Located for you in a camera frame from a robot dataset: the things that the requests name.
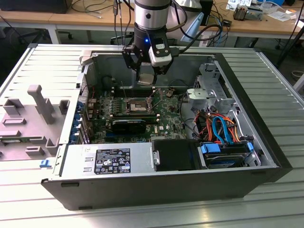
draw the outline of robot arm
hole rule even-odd
[[[169,10],[170,7],[174,9],[171,5],[174,5],[176,12],[176,7],[180,8],[184,17],[182,23],[178,20],[177,26],[168,29],[166,24]],[[135,0],[134,13],[134,43],[131,46],[125,46],[122,54],[127,67],[136,72],[136,80],[139,83],[154,85],[157,75],[166,74],[174,58],[181,53],[178,48],[169,47],[166,33],[176,31],[184,26],[188,20],[187,13],[176,0]],[[132,59],[132,53],[136,55],[137,62]],[[145,76],[145,79],[141,78],[140,67],[142,62],[151,63],[154,70],[153,76]]]

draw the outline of floor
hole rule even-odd
[[[7,75],[10,73],[12,68],[15,66],[24,50],[27,48],[27,44],[20,44],[18,41],[18,34],[25,34],[28,32],[33,32],[33,29],[29,28],[18,28],[16,31],[9,29],[6,32],[5,38],[0,38],[0,83],[5,80]],[[71,30],[73,39],[68,39],[67,34],[61,34],[61,42],[63,44],[90,44],[87,40],[86,31]],[[114,32],[104,32],[104,31],[92,31],[93,44],[110,44],[110,38],[114,37]],[[26,41],[30,43],[34,37],[26,38]],[[230,37],[226,42],[226,47],[232,47],[236,38]],[[252,39],[250,38],[240,38],[237,43],[237,47],[244,48],[248,47]],[[284,46],[286,40],[282,40],[281,47]],[[50,40],[39,40],[39,43],[50,43]],[[281,53],[280,50],[276,50],[275,46],[278,45],[275,39],[265,39],[261,38],[256,43],[255,48],[262,51],[268,59],[275,63],[278,56]],[[304,71],[304,48],[302,46],[295,48],[290,55],[285,59],[280,67],[280,72],[289,81],[290,84],[294,84],[297,78],[292,77],[292,71]]]

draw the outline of chip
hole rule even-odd
[[[139,100],[130,101],[131,112],[144,112],[147,111],[147,102]]]

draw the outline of blue cable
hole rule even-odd
[[[218,20],[218,25],[222,26],[222,24],[220,23],[220,20],[217,17],[213,17],[213,18],[217,19]],[[221,39],[222,39],[222,32],[219,35],[219,39],[218,39],[218,42],[217,42],[215,47],[217,47],[219,45]]]
[[[216,127],[215,127],[215,124],[216,124],[217,119],[219,119],[219,120],[222,122],[222,124],[223,124],[224,135],[225,135],[226,141],[227,141],[228,143],[230,143],[230,144],[233,144],[233,141],[232,141],[232,139],[231,139],[231,137],[230,137],[230,135],[229,135],[229,133],[228,133],[228,129],[227,129],[225,120],[224,120],[222,117],[216,116],[216,117],[213,118],[213,121],[212,121],[212,130],[213,130],[214,135],[220,140],[220,142],[221,142],[222,144],[225,143],[224,140],[219,136],[219,134],[218,134],[218,132],[217,132],[217,129],[216,129]]]
[[[220,40],[222,39],[222,33],[220,33],[220,35],[219,35],[219,39],[218,39],[218,43],[216,44],[216,46],[215,47],[217,47],[218,45],[219,45],[219,43],[220,43]]]

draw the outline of paper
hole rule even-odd
[[[287,21],[290,19],[290,16],[286,13],[283,13],[283,12],[280,12],[280,11],[277,11],[277,12],[274,12],[274,13],[271,13],[271,14],[267,14],[267,16],[270,16],[274,19],[277,19],[279,21]]]
[[[226,6],[227,10],[236,10],[238,5],[240,6],[250,6],[252,0],[229,0]]]

